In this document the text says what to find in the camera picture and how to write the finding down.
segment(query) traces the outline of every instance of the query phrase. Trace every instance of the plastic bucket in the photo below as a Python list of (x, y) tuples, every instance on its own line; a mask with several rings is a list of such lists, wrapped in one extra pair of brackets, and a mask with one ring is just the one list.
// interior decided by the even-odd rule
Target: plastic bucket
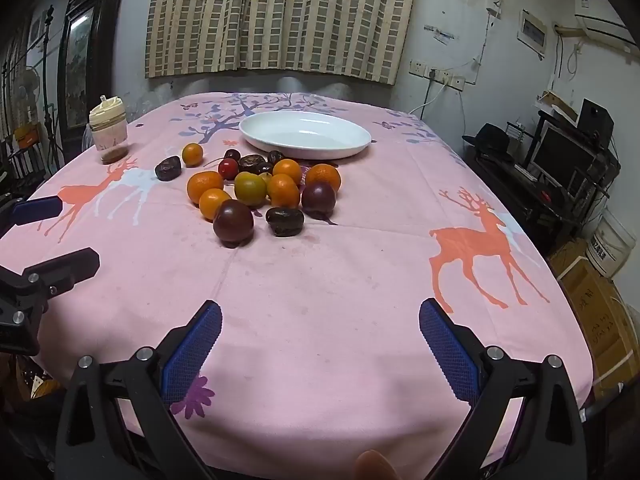
[(635, 245), (636, 237), (605, 208), (589, 240), (587, 256), (600, 274), (611, 278), (626, 262)]

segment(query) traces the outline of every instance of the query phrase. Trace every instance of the white plate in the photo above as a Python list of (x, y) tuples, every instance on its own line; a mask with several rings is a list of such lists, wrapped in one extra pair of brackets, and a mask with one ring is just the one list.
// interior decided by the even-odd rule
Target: white plate
[(239, 127), (252, 146), (264, 152), (279, 150), (293, 158), (345, 158), (361, 152), (371, 142), (371, 135), (363, 127), (313, 112), (263, 112), (243, 119)]

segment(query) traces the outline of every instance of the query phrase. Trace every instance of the beige lid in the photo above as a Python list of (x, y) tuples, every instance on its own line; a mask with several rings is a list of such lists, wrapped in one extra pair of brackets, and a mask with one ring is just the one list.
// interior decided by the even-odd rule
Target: beige lid
[(104, 95), (101, 95), (100, 101), (102, 102), (89, 112), (89, 124), (91, 126), (112, 121), (125, 113), (124, 104), (119, 97), (107, 99)]

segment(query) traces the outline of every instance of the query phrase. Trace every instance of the black hat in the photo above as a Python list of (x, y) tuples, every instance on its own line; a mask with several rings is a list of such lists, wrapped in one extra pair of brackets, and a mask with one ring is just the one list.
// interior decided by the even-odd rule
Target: black hat
[(487, 123), (480, 128), (475, 137), (463, 135), (462, 139), (475, 146), (481, 153), (492, 155), (508, 163), (514, 162), (513, 157), (507, 153), (509, 136), (498, 126)]

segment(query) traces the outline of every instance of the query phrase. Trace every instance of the black speaker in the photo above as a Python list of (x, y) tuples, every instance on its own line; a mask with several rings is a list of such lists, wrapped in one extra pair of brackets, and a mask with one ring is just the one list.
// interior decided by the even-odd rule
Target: black speaker
[(613, 134), (613, 119), (606, 108), (585, 99), (578, 119), (578, 129), (594, 148), (606, 150)]

